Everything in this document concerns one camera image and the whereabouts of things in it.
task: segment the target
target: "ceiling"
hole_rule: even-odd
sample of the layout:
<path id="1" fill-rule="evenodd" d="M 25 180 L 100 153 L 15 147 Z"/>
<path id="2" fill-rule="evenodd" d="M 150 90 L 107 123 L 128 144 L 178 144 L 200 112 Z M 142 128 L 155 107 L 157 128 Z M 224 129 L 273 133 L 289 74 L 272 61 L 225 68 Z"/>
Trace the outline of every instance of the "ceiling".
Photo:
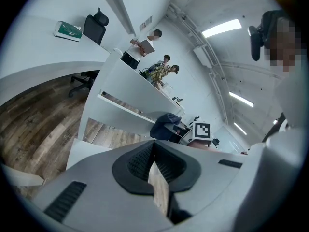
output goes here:
<path id="1" fill-rule="evenodd" d="M 226 112 L 232 118 L 229 124 L 239 124 L 247 132 L 249 143 L 260 142 L 272 127 L 274 119 L 280 116 L 281 109 L 273 91 L 283 79 L 283 73 L 282 69 L 270 66 L 264 60 L 263 49 L 259 61 L 251 58 L 247 28 L 258 26 L 264 12 L 279 9 L 279 6 L 274 0 L 172 0 L 172 5 L 185 15 L 183 18 L 192 21 L 198 32 L 233 19 L 240 21 L 241 29 L 217 34 L 207 40 L 222 66 L 229 91 L 254 103 L 254 108 L 251 108 L 225 95 Z M 200 45 L 171 13 L 168 12 L 167 17 L 194 46 Z"/>

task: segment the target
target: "person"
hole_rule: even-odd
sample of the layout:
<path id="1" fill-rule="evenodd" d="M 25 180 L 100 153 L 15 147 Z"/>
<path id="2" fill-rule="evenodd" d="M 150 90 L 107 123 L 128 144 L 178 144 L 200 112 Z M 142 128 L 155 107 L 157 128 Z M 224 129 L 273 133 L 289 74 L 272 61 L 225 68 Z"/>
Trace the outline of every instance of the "person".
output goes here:
<path id="1" fill-rule="evenodd" d="M 146 37 L 146 40 L 153 47 L 154 46 L 153 41 L 158 40 L 161 36 L 162 31 L 156 29 L 155 31 L 151 32 L 149 36 Z M 121 60 L 134 70 L 137 68 L 137 65 L 139 64 L 141 57 L 147 56 L 147 53 L 145 53 L 143 47 L 139 45 L 139 43 L 142 42 L 143 40 L 145 39 L 143 38 L 139 38 L 139 40 L 137 38 L 132 39 L 130 41 L 132 46 L 121 57 Z"/>
<path id="2" fill-rule="evenodd" d="M 164 55 L 163 61 L 158 61 L 158 64 L 168 65 L 168 62 L 170 61 L 169 55 Z"/>
<path id="3" fill-rule="evenodd" d="M 167 76 L 170 72 L 175 72 L 178 74 L 178 71 L 178 65 L 173 65 L 172 67 L 169 67 L 168 65 L 161 65 L 149 73 L 147 81 L 154 85 L 156 88 L 159 88 L 157 83 L 161 82 L 164 76 Z"/>

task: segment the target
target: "tissue box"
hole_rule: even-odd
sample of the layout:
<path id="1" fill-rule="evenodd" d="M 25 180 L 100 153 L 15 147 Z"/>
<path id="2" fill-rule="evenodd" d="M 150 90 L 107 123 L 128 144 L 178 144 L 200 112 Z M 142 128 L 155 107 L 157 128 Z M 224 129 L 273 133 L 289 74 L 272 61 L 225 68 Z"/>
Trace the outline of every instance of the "tissue box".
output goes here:
<path id="1" fill-rule="evenodd" d="M 73 41 L 79 41 L 82 37 L 82 34 L 82 31 L 78 30 L 75 26 L 64 21 L 58 21 L 54 30 L 54 35 L 56 37 Z"/>

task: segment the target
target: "wooden floor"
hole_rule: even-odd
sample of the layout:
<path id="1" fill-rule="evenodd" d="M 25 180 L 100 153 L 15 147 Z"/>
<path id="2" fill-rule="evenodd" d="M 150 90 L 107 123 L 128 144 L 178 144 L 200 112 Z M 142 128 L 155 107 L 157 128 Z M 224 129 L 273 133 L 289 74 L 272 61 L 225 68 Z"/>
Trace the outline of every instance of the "wooden floor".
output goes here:
<path id="1" fill-rule="evenodd" d="M 0 107 L 1 156 L 7 166 L 39 175 L 44 183 L 65 171 L 89 93 L 83 89 L 69 98 L 69 90 L 78 85 L 77 81 L 70 82 L 70 76 L 57 78 L 19 94 Z M 140 113 L 108 94 L 105 97 Z M 118 148 L 148 139 L 90 119 L 84 140 Z M 168 185 L 155 165 L 149 183 L 155 188 L 155 203 L 165 214 Z M 39 188 L 15 187 L 15 190 L 31 199 Z"/>

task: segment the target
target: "chair headrest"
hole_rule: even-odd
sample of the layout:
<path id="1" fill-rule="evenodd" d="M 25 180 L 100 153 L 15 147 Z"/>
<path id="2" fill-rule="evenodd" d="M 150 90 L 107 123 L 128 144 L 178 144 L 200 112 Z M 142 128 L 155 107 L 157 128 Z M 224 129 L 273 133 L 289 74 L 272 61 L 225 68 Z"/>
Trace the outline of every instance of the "chair headrest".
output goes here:
<path id="1" fill-rule="evenodd" d="M 102 26 L 107 26 L 109 23 L 108 17 L 101 12 L 101 9 L 98 8 L 98 12 L 93 16 L 96 22 L 101 24 Z"/>

